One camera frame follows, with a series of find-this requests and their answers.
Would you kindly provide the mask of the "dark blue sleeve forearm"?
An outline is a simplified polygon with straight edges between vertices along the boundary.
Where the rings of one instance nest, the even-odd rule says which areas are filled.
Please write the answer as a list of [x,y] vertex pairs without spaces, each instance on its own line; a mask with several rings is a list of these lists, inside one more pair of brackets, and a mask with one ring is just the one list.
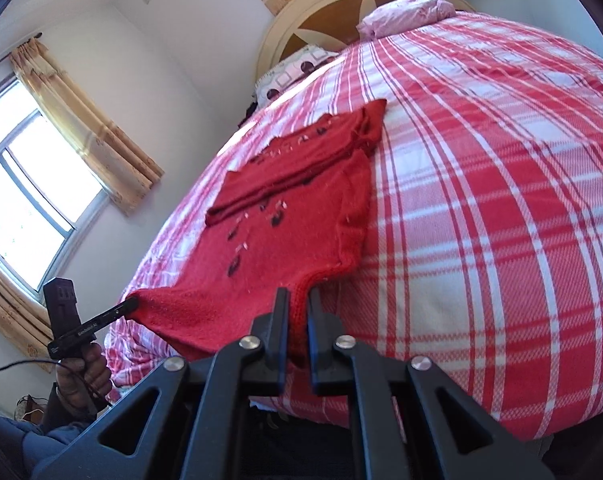
[[0,415],[0,479],[30,479],[96,421],[95,409],[88,391],[55,382],[39,424]]

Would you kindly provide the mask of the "person left hand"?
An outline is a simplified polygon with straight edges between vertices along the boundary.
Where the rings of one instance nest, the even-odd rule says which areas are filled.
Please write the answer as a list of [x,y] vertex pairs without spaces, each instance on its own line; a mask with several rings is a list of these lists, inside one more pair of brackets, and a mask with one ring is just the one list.
[[57,364],[56,389],[62,405],[74,414],[91,411],[93,392],[100,396],[111,392],[111,371],[96,341],[82,348],[80,358],[63,359]]

